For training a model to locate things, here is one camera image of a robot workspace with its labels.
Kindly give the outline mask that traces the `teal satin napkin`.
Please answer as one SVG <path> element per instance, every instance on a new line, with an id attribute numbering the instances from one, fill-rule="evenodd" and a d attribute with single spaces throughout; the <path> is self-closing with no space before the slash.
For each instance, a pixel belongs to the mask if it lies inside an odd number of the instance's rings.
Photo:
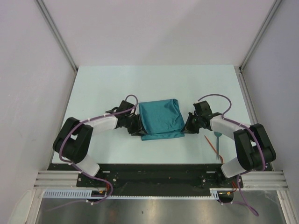
<path id="1" fill-rule="evenodd" d="M 146 134 L 143 141 L 184 137 L 183 116 L 177 99 L 139 103 L 139 114 Z"/>

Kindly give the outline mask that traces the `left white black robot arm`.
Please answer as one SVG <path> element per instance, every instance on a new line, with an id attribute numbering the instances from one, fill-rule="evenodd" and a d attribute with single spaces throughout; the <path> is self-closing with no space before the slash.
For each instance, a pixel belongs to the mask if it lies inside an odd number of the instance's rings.
<path id="1" fill-rule="evenodd" d="M 59 158 L 87 174 L 87 181 L 92 186 L 99 186 L 103 182 L 100 167 L 88 154 L 93 134 L 124 127 L 132 136 L 147 134 L 139 114 L 137 105 L 123 100 L 118 107 L 106 111 L 103 115 L 80 121 L 69 117 L 62 126 L 54 143 L 53 150 Z"/>

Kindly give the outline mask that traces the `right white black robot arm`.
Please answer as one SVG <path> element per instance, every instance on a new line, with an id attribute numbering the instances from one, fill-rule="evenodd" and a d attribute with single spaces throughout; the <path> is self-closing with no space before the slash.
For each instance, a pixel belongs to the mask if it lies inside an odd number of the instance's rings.
<path id="1" fill-rule="evenodd" d="M 276 152 L 263 125 L 245 125 L 226 118 L 219 112 L 213 113 L 207 101 L 193 104 L 194 112 L 188 113 L 182 133 L 198 134 L 201 128 L 221 133 L 235 142 L 236 157 L 222 164 L 215 181 L 227 187 L 232 177 L 251 170 L 264 171 L 266 163 L 276 159 Z"/>

